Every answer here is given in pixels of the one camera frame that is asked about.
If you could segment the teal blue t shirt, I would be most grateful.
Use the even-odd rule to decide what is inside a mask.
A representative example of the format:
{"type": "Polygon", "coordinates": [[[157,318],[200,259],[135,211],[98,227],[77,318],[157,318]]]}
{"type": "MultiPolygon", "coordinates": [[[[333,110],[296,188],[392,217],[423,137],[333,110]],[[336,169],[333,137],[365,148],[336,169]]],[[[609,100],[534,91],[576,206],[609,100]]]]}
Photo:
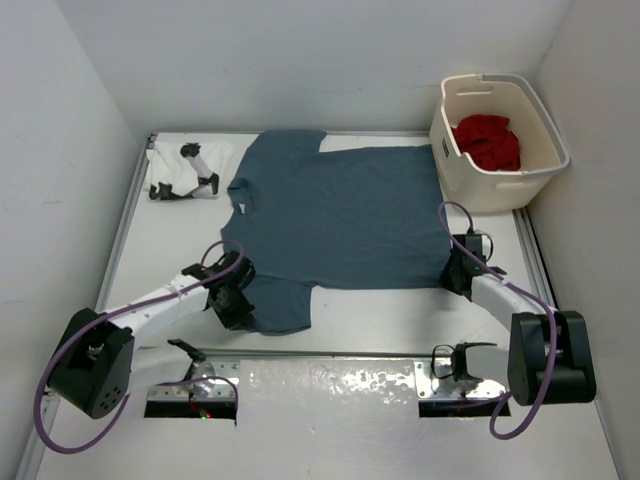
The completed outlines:
{"type": "Polygon", "coordinates": [[[255,277],[244,327],[308,329],[315,287],[434,288],[450,242],[430,146],[324,152],[321,131],[267,131],[247,148],[227,192],[221,234],[240,243],[255,277]]]}

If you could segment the white printed t shirt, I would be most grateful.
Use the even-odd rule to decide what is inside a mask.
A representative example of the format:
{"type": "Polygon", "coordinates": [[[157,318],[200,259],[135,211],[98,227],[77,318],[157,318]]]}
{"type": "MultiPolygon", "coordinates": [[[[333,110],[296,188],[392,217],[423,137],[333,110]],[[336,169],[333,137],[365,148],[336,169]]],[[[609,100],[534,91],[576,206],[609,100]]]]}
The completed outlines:
{"type": "Polygon", "coordinates": [[[214,199],[233,154],[226,141],[156,142],[147,151],[143,188],[151,201],[214,199]]]}

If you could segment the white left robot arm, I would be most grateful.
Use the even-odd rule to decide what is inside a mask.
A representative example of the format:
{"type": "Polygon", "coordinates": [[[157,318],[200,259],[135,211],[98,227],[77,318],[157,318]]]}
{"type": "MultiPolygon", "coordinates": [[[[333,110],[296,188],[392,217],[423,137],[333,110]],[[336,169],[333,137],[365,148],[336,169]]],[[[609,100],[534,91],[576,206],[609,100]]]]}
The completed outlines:
{"type": "Polygon", "coordinates": [[[184,340],[161,347],[148,340],[207,310],[224,326],[250,320],[244,289],[252,262],[229,251],[215,263],[195,263],[152,293],[108,312],[90,308],[69,321],[46,374],[46,385],[92,419],[112,412],[131,392],[189,380],[203,370],[203,351],[184,340]]]}

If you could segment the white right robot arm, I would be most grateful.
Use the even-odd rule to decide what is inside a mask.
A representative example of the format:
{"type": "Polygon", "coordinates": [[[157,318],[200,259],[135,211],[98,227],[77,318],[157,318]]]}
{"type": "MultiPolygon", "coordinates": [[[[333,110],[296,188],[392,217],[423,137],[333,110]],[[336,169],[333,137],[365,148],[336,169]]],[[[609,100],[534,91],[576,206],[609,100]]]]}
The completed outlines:
{"type": "Polygon", "coordinates": [[[597,392],[588,331],[576,311],[558,311],[486,265],[482,235],[452,237],[439,286],[484,309],[509,332],[498,373],[515,401],[532,406],[589,403],[597,392]]]}

